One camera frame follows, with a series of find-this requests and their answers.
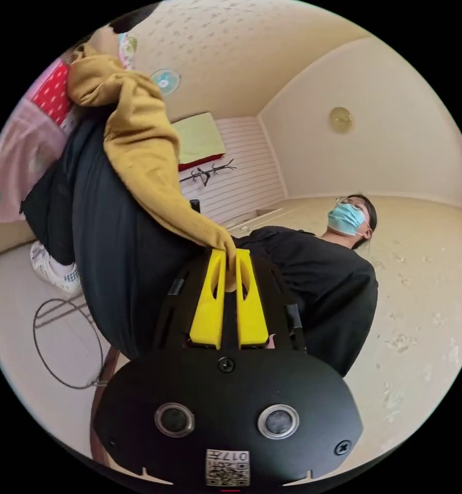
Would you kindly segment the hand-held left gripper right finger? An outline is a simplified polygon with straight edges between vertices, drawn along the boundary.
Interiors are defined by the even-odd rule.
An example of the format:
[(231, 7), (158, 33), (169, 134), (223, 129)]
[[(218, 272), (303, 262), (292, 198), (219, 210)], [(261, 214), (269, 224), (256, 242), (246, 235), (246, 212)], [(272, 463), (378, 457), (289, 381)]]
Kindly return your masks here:
[(263, 347), (269, 340), (250, 252), (236, 250), (237, 331), (240, 348)]

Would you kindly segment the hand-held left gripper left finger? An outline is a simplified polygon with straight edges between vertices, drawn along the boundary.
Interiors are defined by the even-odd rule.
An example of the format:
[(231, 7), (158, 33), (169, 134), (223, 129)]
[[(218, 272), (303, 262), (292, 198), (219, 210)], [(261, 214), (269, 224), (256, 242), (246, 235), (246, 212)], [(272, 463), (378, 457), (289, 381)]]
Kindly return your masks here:
[(225, 286), (226, 253), (213, 249), (189, 332), (192, 344), (221, 348)]

